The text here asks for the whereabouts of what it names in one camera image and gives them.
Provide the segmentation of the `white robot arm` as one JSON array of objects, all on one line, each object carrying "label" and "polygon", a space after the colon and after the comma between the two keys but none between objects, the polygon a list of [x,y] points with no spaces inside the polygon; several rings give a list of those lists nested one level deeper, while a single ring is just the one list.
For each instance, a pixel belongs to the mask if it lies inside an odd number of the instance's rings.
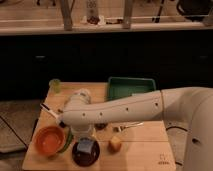
[{"label": "white robot arm", "polygon": [[186,122],[183,171],[213,171],[213,88],[164,89],[97,104],[86,104],[77,94],[70,97],[61,118],[80,128],[95,123]]}]

